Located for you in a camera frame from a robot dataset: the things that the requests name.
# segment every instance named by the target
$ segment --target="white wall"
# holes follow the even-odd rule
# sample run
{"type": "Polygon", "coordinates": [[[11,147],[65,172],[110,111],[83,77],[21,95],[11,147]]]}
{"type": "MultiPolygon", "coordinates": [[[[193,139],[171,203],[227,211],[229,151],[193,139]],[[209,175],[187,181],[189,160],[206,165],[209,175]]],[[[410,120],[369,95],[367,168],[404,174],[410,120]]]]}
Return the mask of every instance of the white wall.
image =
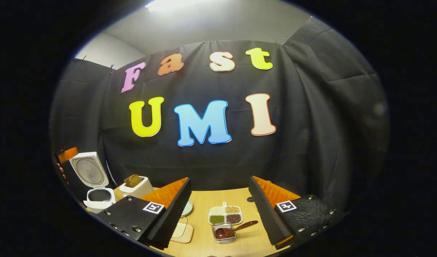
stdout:
{"type": "Polygon", "coordinates": [[[105,33],[94,37],[76,54],[75,58],[83,59],[85,55],[85,60],[109,68],[114,65],[113,69],[118,69],[132,61],[145,57],[145,54],[139,50],[105,33]]]}

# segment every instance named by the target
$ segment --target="plate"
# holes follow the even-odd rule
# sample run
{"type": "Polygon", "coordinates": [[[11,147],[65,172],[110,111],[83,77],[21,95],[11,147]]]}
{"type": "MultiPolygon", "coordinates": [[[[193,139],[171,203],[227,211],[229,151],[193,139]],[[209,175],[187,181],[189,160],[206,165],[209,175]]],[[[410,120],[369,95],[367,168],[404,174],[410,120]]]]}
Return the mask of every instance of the plate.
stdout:
{"type": "Polygon", "coordinates": [[[185,206],[184,211],[182,212],[182,216],[189,215],[189,213],[193,210],[193,203],[188,200],[187,205],[185,206]]]}

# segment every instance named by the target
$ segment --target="wooden spoon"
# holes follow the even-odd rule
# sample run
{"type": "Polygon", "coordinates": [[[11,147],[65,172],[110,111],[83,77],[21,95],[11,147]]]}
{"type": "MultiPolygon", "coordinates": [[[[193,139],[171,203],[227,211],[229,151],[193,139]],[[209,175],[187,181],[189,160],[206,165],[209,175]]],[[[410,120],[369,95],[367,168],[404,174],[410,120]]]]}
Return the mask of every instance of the wooden spoon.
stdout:
{"type": "Polygon", "coordinates": [[[231,237],[231,236],[233,236],[233,233],[235,231],[248,228],[249,226],[253,226],[256,223],[258,223],[258,221],[248,221],[247,223],[244,223],[233,230],[227,229],[227,228],[219,228],[219,229],[217,229],[217,231],[215,231],[215,238],[225,239],[225,238],[231,237]]]}

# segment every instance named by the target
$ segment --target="white ceiling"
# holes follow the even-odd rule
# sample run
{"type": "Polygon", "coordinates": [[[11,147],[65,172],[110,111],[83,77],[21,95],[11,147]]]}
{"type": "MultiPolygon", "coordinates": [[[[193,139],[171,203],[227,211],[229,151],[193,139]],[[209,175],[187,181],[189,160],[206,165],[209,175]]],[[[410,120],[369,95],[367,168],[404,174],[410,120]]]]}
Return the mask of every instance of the white ceiling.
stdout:
{"type": "Polygon", "coordinates": [[[141,8],[110,26],[112,35],[145,55],[203,40],[284,43],[310,14],[280,0],[197,0],[174,10],[141,8]]]}

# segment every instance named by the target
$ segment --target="yellow letter u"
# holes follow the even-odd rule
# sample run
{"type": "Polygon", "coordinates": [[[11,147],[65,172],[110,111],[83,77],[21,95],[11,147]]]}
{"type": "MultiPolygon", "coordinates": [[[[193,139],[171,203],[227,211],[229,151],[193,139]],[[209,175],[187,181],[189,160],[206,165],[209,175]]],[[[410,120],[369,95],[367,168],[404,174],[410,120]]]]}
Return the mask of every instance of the yellow letter u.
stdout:
{"type": "Polygon", "coordinates": [[[148,101],[152,106],[152,124],[150,127],[145,127],[142,124],[142,107],[143,101],[135,101],[130,104],[131,110],[131,127],[134,133],[140,137],[151,137],[160,131],[161,127],[161,103],[164,101],[162,97],[154,97],[148,101]]]}

